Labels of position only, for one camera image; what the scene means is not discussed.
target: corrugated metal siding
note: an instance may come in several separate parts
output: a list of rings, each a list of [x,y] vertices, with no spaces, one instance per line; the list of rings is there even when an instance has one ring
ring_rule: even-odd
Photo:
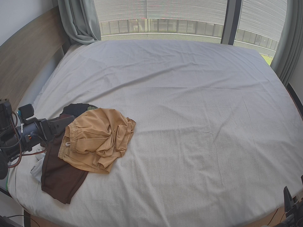
[[[255,49],[260,54],[269,55],[269,56],[272,56],[272,57],[274,57],[275,53],[276,53],[273,50],[270,50],[270,49],[267,49],[267,48],[264,48],[264,47],[260,47],[260,46],[254,45],[254,44],[240,42],[240,41],[235,41],[234,45],[235,46],[240,46],[240,47],[245,47],[245,48],[248,48],[248,49]]]
[[[101,40],[123,40],[123,39],[177,39],[177,40],[193,40],[220,43],[221,38],[203,35],[187,35],[187,34],[173,34],[173,33],[137,33],[137,34],[123,34],[123,35],[109,35],[102,36]]]
[[[147,0],[147,18],[195,20],[224,25],[227,0]]]
[[[99,22],[146,18],[146,0],[94,0]]]
[[[279,41],[287,0],[243,0],[239,28]]]

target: light gray garment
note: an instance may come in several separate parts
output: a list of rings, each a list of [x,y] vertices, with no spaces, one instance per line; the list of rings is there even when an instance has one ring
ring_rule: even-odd
[[[72,40],[82,44],[101,40],[94,0],[58,0],[58,6],[64,30]]]
[[[43,161],[44,161],[44,157],[45,157],[45,152],[41,153],[41,154],[37,154],[35,155],[36,159],[38,160],[38,162],[36,163],[36,165],[33,166],[33,168],[31,169],[31,174],[32,176],[41,183],[41,176],[42,176],[42,165],[43,165]]]
[[[303,48],[303,0],[287,0],[287,11],[281,40],[271,67],[284,86],[297,65]]]
[[[60,226],[244,226],[282,206],[286,185],[302,189],[303,121],[256,50],[183,40],[82,45],[56,67],[35,117],[81,102],[137,122],[109,174],[88,174],[64,205],[29,173],[34,156],[9,173],[13,198]]]

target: white bed sheet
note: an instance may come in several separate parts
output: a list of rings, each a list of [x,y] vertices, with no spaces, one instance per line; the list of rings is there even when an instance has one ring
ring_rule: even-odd
[[[30,174],[9,192],[61,226],[241,226],[302,189],[303,123],[255,50],[182,40],[100,41],[66,55],[34,102],[37,118],[70,103],[137,122],[108,175],[89,173],[64,205]]]

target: white wall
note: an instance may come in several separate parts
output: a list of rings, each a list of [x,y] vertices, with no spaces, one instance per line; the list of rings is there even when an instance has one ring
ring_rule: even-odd
[[[303,51],[301,52],[298,64],[294,69],[294,73],[291,76],[289,83],[303,104]]]
[[[53,8],[52,0],[0,0],[0,46],[24,25]],[[63,56],[62,48],[41,70],[26,91],[21,103],[32,103]],[[0,192],[0,215],[23,214],[23,208]],[[23,218],[12,220],[23,225]]]

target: wooden headboard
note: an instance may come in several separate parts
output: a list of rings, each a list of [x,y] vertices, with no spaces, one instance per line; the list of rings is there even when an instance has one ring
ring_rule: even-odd
[[[58,6],[29,22],[0,46],[0,99],[15,111],[26,89],[68,40]]]

